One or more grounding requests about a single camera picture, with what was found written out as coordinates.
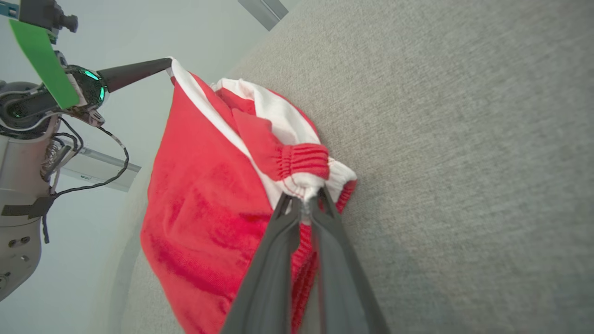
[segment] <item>gray upholstery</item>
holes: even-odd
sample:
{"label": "gray upholstery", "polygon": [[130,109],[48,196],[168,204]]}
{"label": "gray upholstery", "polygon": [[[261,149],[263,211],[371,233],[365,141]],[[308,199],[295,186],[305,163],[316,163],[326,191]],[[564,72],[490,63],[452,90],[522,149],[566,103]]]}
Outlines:
{"label": "gray upholstery", "polygon": [[[303,0],[231,77],[358,173],[343,222],[393,333],[586,333],[593,36],[590,0]],[[178,333],[135,242],[110,319]]]}

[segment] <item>red garment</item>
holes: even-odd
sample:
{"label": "red garment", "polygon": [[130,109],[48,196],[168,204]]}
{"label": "red garment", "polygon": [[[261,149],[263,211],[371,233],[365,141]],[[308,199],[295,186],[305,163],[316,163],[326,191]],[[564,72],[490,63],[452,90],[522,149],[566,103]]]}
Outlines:
{"label": "red garment", "polygon": [[[186,333],[218,333],[282,191],[326,184],[341,211],[356,176],[284,98],[245,81],[211,89],[173,60],[175,89],[148,188],[144,253]],[[310,227],[292,257],[292,328],[317,268]]]}

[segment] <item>red fabric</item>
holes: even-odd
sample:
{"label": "red fabric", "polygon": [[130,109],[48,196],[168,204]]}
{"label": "red fabric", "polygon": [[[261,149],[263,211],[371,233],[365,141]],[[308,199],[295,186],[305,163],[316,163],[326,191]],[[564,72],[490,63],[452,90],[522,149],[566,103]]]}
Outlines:
{"label": "red fabric", "polygon": [[[258,167],[273,180],[294,172],[328,177],[322,145],[285,146],[254,104],[221,89],[199,85],[238,133]],[[141,244],[186,333],[220,331],[273,213],[248,158],[195,107],[179,84],[148,188]],[[342,211],[355,183],[337,203]],[[292,257],[292,329],[301,323],[317,263],[309,226]]]}

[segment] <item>green tape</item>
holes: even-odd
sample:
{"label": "green tape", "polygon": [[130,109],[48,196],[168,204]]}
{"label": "green tape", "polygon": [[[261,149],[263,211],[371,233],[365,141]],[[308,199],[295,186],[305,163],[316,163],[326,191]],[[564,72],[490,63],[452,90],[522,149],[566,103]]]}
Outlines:
{"label": "green tape", "polygon": [[60,108],[77,105],[78,94],[53,52],[47,31],[17,20],[9,21],[18,45]]}

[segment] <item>black strap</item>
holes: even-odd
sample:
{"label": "black strap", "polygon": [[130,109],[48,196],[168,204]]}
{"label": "black strap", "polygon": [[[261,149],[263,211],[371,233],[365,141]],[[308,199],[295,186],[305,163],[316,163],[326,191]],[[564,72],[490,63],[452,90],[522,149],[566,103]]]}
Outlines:
{"label": "black strap", "polygon": [[47,215],[55,197],[39,197],[31,205],[5,205],[2,216],[28,216],[29,219]]}

